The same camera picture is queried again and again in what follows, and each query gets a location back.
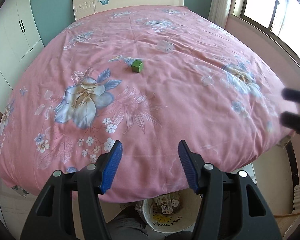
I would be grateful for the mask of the white trash bucket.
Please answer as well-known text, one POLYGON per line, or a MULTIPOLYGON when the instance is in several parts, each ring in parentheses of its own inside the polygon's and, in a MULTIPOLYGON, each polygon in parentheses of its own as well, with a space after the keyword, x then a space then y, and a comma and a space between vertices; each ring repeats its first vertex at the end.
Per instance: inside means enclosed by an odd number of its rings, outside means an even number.
POLYGON ((175 233, 195 224, 201 201, 191 189, 175 191, 143 200, 141 214, 153 231, 175 233))

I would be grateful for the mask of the grey trouser leg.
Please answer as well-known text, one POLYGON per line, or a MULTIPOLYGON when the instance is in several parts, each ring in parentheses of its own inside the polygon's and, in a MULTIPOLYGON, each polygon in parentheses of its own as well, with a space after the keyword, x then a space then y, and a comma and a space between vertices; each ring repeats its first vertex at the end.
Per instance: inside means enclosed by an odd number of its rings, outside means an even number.
POLYGON ((134 206, 123 209, 114 219, 107 223, 111 239, 148 240, 147 223, 143 221, 134 206))

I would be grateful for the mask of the cream curtain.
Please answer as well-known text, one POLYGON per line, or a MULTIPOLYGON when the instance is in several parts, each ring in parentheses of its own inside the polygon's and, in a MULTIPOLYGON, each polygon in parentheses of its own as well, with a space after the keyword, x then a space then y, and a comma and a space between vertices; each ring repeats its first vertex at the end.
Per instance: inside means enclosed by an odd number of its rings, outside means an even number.
POLYGON ((208 20, 225 28, 232 0, 212 0, 208 20))

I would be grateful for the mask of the clear plastic cup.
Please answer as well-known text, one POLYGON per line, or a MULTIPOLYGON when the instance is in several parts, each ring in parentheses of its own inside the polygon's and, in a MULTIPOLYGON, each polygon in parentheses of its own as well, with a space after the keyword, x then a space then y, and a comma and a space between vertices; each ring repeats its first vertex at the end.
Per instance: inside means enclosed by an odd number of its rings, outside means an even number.
POLYGON ((171 42, 160 40, 157 49, 165 53, 171 53, 174 50, 174 45, 171 42))

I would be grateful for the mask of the pink floral bed sheet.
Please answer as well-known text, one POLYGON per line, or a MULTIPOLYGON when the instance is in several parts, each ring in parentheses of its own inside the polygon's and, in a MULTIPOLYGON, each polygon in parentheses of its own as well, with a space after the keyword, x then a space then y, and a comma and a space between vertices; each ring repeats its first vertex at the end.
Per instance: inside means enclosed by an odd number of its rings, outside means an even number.
POLYGON ((19 79, 0 124, 0 176, 37 195, 53 171, 80 170, 118 140, 103 201, 183 190, 179 141, 231 172, 291 134, 279 116, 297 107, 283 87, 250 48, 185 7, 99 12, 59 33, 19 79))

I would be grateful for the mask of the green wooden cube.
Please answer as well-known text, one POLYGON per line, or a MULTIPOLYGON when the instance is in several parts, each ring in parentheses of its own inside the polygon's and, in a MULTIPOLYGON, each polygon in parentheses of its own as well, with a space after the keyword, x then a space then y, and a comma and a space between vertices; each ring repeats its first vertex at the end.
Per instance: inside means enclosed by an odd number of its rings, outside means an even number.
POLYGON ((135 73, 140 73, 143 70, 143 62, 141 60, 134 60, 131 64, 131 69, 135 73))

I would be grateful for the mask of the white wardrobe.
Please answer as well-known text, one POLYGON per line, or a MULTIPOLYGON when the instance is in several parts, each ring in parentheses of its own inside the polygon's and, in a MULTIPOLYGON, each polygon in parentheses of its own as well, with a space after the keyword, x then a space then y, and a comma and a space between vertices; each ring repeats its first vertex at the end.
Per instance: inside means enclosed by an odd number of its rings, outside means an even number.
POLYGON ((6 0, 0 8, 0 112, 21 75, 44 48, 30 0, 6 0))

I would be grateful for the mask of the window with frame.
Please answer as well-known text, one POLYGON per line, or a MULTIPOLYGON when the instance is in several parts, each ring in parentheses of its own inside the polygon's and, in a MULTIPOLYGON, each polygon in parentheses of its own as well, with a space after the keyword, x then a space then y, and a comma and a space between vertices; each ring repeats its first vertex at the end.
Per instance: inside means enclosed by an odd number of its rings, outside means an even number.
POLYGON ((233 0, 235 16, 278 44, 300 68, 300 0, 233 0))

